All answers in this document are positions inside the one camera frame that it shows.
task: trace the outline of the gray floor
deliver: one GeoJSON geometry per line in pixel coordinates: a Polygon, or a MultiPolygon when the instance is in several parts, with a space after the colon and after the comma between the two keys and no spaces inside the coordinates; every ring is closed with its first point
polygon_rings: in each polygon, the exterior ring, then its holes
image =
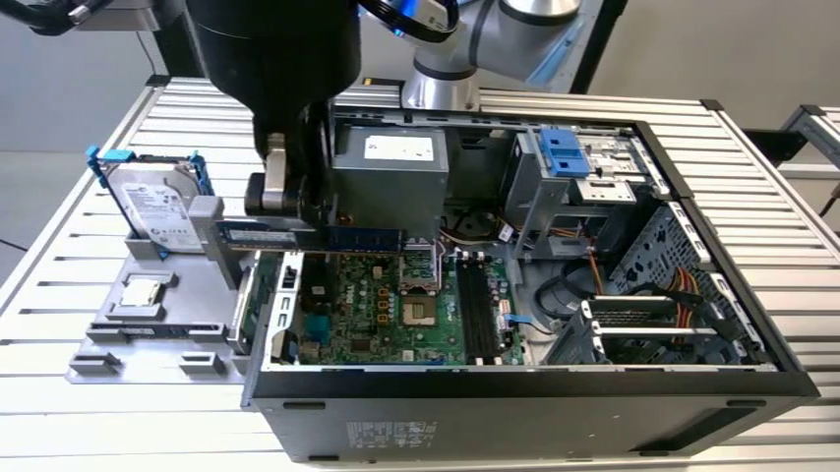
{"type": "MultiPolygon", "coordinates": [[[[84,171],[81,152],[0,151],[0,238],[29,247],[84,171]]],[[[0,245],[0,283],[24,253],[0,245]]]]}

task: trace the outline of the hard drive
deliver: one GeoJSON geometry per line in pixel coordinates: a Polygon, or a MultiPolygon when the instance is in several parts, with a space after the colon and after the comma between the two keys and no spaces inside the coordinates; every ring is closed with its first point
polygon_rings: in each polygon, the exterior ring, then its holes
{"type": "Polygon", "coordinates": [[[88,165],[109,189],[133,237],[169,253],[201,253],[188,210],[197,195],[212,195],[203,158],[88,150],[88,165]]]}

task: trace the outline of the motherboard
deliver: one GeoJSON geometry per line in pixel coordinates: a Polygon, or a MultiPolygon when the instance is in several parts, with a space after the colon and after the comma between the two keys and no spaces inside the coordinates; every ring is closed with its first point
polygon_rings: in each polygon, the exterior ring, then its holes
{"type": "Polygon", "coordinates": [[[487,301],[489,309],[478,313],[469,309],[483,318],[483,332],[477,334],[474,326],[465,326],[459,261],[435,251],[396,257],[340,256],[335,304],[328,313],[306,314],[300,363],[481,364],[485,361],[475,362],[470,355],[469,339],[482,336],[493,339],[497,348],[487,361],[521,365],[518,334],[497,323],[506,314],[499,310],[513,311],[503,264],[487,258],[481,267],[487,282],[473,288],[473,296],[487,301]]]}

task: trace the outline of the aluminum workbench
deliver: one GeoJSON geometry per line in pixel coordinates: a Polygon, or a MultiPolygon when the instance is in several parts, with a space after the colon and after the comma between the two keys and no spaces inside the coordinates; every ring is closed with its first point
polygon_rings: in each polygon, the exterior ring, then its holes
{"type": "MultiPolygon", "coordinates": [[[[398,90],[351,88],[339,104],[396,107],[398,90]]],[[[645,120],[697,195],[821,399],[686,458],[529,463],[359,464],[342,470],[840,469],[840,242],[729,117],[708,102],[485,90],[487,112],[645,120]]],[[[149,86],[105,148],[208,162],[225,213],[243,213],[262,170],[251,116],[207,81],[149,86]]],[[[96,385],[64,379],[107,296],[127,226],[87,173],[0,290],[0,470],[291,470],[239,385],[96,385]]]]}

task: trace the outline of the sticker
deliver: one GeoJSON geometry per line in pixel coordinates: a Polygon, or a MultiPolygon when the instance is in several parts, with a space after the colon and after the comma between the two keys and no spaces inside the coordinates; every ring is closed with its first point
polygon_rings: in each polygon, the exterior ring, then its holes
{"type": "Polygon", "coordinates": [[[227,234],[233,241],[296,243],[294,233],[290,231],[248,231],[246,229],[229,229],[227,234]]]}
{"type": "Polygon", "coordinates": [[[513,226],[505,224],[503,228],[498,232],[498,239],[505,243],[510,242],[510,237],[513,236],[513,226]]]}
{"type": "Polygon", "coordinates": [[[436,422],[350,421],[346,432],[350,447],[358,449],[431,447],[436,422]]]}
{"type": "Polygon", "coordinates": [[[121,191],[148,239],[169,251],[201,251],[181,195],[165,185],[127,183],[121,191]]]}
{"type": "Polygon", "coordinates": [[[364,140],[364,158],[434,161],[431,138],[414,136],[370,136],[364,140]]]}

